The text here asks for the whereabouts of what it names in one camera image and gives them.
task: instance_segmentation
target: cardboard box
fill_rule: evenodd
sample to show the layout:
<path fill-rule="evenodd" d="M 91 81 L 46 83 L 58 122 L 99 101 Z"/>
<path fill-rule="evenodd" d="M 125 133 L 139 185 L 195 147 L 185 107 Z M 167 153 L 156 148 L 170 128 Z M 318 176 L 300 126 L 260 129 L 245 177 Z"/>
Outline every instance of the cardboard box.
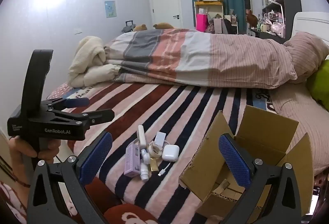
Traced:
<path fill-rule="evenodd" d="M 308 134 L 286 154 L 298 122 L 246 106 L 235 141 L 253 158 L 261 158 L 270 165 L 282 166 L 288 162 L 294 169 L 301 199 L 302 215 L 309 212 L 314 176 L 312 152 Z M 201 201 L 197 212 L 205 217 L 226 217 L 244 192 L 238 186 L 218 149 L 219 137 L 232 132 L 219 112 L 210 126 L 199 149 L 180 175 L 180 183 L 189 188 Z M 255 221 L 261 212 L 270 186 L 267 185 L 248 223 Z"/>

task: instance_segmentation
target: blanket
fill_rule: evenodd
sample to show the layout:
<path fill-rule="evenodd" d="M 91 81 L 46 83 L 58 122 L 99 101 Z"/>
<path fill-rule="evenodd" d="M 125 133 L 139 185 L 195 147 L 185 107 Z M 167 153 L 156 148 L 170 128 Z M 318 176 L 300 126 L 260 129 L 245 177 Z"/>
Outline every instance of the blanket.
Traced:
<path fill-rule="evenodd" d="M 123 73 L 181 84 L 272 89 L 297 78 L 283 45 L 247 35 L 145 30 L 122 34 L 105 52 Z"/>
<path fill-rule="evenodd" d="M 98 37 L 85 37 L 79 42 L 69 68 L 68 84 L 72 87 L 87 87 L 114 79 L 120 67 L 104 64 L 105 60 L 103 41 Z"/>
<path fill-rule="evenodd" d="M 110 132 L 113 147 L 97 177 L 120 199 L 146 209 L 161 224 L 202 224 L 207 221 L 195 212 L 200 200 L 178 184 L 178 176 L 191 160 L 218 111 L 223 111 L 233 134 L 240 126 L 246 105 L 275 112 L 267 90 L 251 88 L 107 82 L 75 89 L 64 84 L 49 98 L 60 96 L 90 99 L 88 107 L 66 110 L 73 113 L 113 109 L 115 118 L 112 122 L 92 126 L 84 141 L 69 141 L 68 145 L 78 155 L 103 130 Z M 136 130 L 140 124 L 144 126 L 148 142 L 161 131 L 167 134 L 169 143 L 180 147 L 178 161 L 171 163 L 163 176 L 156 173 L 146 183 L 139 177 L 123 175 L 125 149 L 137 138 Z M 165 161 L 159 163 L 159 170 L 167 165 Z"/>

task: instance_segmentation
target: pink bag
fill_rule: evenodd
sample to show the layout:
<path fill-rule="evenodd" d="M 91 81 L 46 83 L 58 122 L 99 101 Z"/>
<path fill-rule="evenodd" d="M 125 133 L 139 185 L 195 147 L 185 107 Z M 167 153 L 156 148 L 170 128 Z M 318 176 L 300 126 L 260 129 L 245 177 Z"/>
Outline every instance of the pink bag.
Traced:
<path fill-rule="evenodd" d="M 208 16 L 207 15 L 196 15 L 196 30 L 205 32 L 208 27 Z"/>

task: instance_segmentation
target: blue textured pad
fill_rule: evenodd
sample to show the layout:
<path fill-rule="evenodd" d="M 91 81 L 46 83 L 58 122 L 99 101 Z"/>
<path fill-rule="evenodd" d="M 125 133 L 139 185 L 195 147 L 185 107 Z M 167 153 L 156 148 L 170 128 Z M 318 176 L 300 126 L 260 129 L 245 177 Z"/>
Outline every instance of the blue textured pad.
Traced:
<path fill-rule="evenodd" d="M 87 157 L 80 168 L 79 181 L 82 186 L 90 184 L 93 181 L 107 154 L 111 150 L 112 143 L 112 135 L 107 132 Z"/>
<path fill-rule="evenodd" d="M 76 108 L 76 107 L 83 107 L 89 105 L 88 98 L 74 98 L 74 99 L 66 99 L 65 106 L 67 108 Z"/>
<path fill-rule="evenodd" d="M 251 183 L 250 170 L 225 135 L 219 137 L 218 147 L 237 184 L 248 189 Z"/>

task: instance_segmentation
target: white door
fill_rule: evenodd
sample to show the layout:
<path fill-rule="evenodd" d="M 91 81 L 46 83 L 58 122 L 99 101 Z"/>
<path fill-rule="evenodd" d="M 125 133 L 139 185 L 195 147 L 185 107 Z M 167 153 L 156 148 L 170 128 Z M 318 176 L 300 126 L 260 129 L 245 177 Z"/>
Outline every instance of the white door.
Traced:
<path fill-rule="evenodd" d="M 179 0 L 151 0 L 153 24 L 166 22 L 175 28 L 182 28 Z"/>

